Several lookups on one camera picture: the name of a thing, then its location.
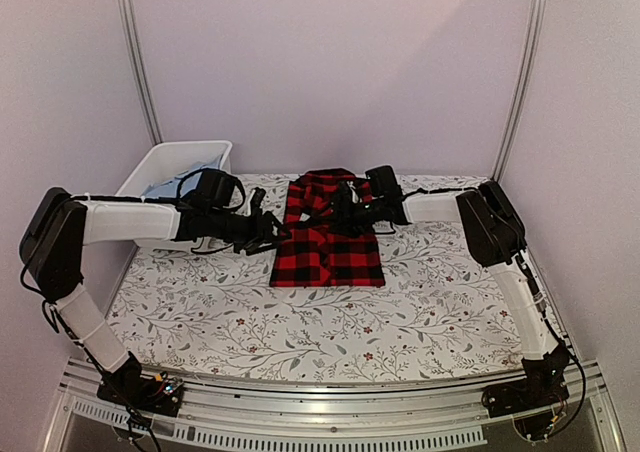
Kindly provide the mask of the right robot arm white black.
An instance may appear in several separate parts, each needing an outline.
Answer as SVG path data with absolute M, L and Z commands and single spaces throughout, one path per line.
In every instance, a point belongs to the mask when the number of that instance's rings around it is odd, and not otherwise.
M 352 236 L 377 222 L 460 224 L 471 258 L 498 285 L 521 339 L 527 378 L 518 384 L 517 399 L 524 407 L 537 408 L 554 394 L 570 353 L 549 323 L 543 293 L 526 260 L 524 225 L 497 182 L 406 194 L 396 183 L 376 183 L 369 202 L 356 199 L 342 182 L 330 199 L 328 219 L 333 231 Z

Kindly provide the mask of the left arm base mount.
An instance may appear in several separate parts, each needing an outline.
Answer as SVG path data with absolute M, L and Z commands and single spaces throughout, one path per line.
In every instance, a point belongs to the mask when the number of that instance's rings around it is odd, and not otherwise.
M 165 372 L 151 377 L 124 367 L 107 373 L 97 391 L 103 401 L 173 418 L 178 416 L 183 396 L 184 383 Z

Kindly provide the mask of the red black plaid shirt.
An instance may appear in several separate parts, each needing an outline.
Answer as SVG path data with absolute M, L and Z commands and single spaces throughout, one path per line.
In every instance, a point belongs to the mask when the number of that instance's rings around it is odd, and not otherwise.
M 378 241 L 372 228 L 357 237 L 337 234 L 326 220 L 340 184 L 352 184 L 363 202 L 373 200 L 369 184 L 343 168 L 308 171 L 289 183 L 284 225 L 291 238 L 281 243 L 269 285 L 287 287 L 382 287 Z

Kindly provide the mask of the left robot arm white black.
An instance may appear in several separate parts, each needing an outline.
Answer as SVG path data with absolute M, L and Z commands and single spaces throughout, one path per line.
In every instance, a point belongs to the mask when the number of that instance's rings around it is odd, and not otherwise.
M 249 206 L 201 208 L 180 199 L 73 196 L 49 189 L 38 205 L 19 245 L 22 277 L 28 290 L 53 307 L 74 340 L 111 373 L 111 391 L 128 406 L 148 398 L 148 384 L 125 364 L 132 355 L 116 337 L 84 284 L 84 249 L 95 243 L 121 241 L 194 242 L 213 238 L 237 253 L 253 255 L 276 248 L 290 232 L 261 208 L 254 191 Z

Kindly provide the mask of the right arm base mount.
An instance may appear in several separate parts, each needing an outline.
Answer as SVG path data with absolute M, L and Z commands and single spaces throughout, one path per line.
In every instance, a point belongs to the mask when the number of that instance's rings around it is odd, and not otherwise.
M 482 391 L 481 404 L 495 418 L 558 404 L 568 398 L 564 373 L 552 369 L 526 372 L 523 379 L 489 385 Z

